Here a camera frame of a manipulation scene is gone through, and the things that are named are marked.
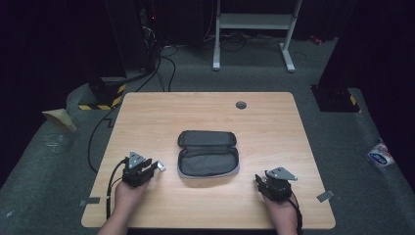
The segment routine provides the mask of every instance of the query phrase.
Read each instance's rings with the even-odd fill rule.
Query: black wire
[[[145,86],[159,71],[160,68],[160,64],[161,64],[161,60],[159,57],[159,64],[157,65],[155,71],[153,72],[153,74],[149,77],[149,79],[147,79],[140,87],[138,87],[135,92],[138,92],[139,90],[141,90],[141,88],[143,88],[143,86]]]
[[[174,48],[174,49],[175,49],[175,51],[174,51],[173,53],[167,54],[166,56],[165,56],[165,55],[162,55],[163,57],[170,57],[170,56],[172,56],[172,55],[176,54],[176,53],[179,51],[179,48],[178,48],[177,46],[175,46],[175,45],[165,46],[165,47],[163,47],[161,50],[165,50],[165,49],[167,49],[167,48]]]
[[[124,164],[126,162],[127,158],[123,159],[121,162],[119,162],[116,167],[113,170],[113,173],[110,177],[110,182],[108,183],[107,188],[107,219],[111,216],[111,191],[113,190],[113,178],[116,173],[116,170],[119,168],[121,164]]]
[[[226,47],[224,47],[224,45],[226,44],[226,42],[228,42],[229,44],[236,44],[236,43],[242,43],[242,45],[234,50],[230,50],[230,49],[226,49]],[[235,40],[235,37],[231,37],[230,39],[227,40],[223,40],[223,43],[220,44],[220,49],[227,51],[227,52],[237,52],[242,50],[245,46],[247,45],[247,40],[245,40],[245,38],[241,35],[239,36],[239,40]]]
[[[110,114],[112,114],[113,113],[113,111],[115,111],[116,109],[118,109],[118,107],[120,107],[120,104],[121,103],[119,103],[115,108],[113,108],[112,110],[110,110],[103,118],[101,118],[101,120],[98,122],[98,124],[97,125],[95,125],[95,128],[94,128],[94,130],[92,131],[92,134],[91,134],[91,136],[89,137],[89,142],[88,142],[88,153],[87,153],[87,159],[88,159],[88,164],[89,164],[89,167],[94,171],[94,172],[96,172],[96,173],[98,173],[98,170],[92,165],[92,163],[91,163],[91,145],[92,145],[92,138],[94,137],[94,135],[95,135],[95,131],[97,131],[97,129],[98,129],[98,126],[104,121],[104,120],[108,120],[108,116],[110,115]]]
[[[119,182],[121,179],[122,179],[122,177],[120,177],[120,178],[118,178],[116,181],[114,181],[114,182],[113,182],[113,184],[111,185],[111,188],[113,188],[113,187],[114,187],[114,185],[115,185],[117,182]]]
[[[162,81],[161,74],[159,72],[157,72],[157,76],[159,77],[159,83],[160,83],[162,92],[164,92],[164,82]]]
[[[171,78],[170,78],[170,82],[168,83],[168,89],[167,91],[170,92],[171,91],[171,82],[173,81],[174,75],[176,74],[176,64],[174,64],[174,62],[172,60],[170,60],[169,58],[166,57],[161,57],[162,59],[168,60],[173,64],[173,73],[171,74]]]

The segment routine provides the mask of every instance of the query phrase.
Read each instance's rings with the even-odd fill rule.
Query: metal rack
[[[213,70],[220,70],[220,30],[222,28],[250,28],[250,29],[284,29],[287,30],[285,42],[280,43],[281,53],[287,66],[288,72],[295,72],[288,47],[290,45],[293,31],[299,16],[302,0],[297,0],[292,14],[269,15],[269,14],[221,14],[220,0],[217,0],[216,29],[213,52]]]

